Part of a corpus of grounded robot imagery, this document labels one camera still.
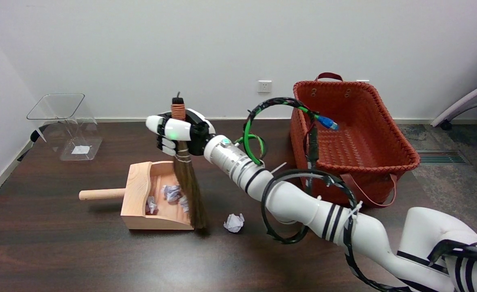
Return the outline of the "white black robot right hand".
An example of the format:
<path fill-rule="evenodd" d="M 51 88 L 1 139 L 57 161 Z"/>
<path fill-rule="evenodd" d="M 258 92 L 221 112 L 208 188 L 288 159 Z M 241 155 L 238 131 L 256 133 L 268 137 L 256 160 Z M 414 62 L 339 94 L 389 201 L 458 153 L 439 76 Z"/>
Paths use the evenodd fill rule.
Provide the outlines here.
<path fill-rule="evenodd" d="M 207 143 L 216 136 L 211 122 L 190 108 L 185 110 L 185 121 L 174 119 L 167 111 L 148 116 L 145 125 L 157 135 L 159 150 L 171 157 L 180 152 L 181 142 L 186 142 L 190 155 L 202 156 Z"/>

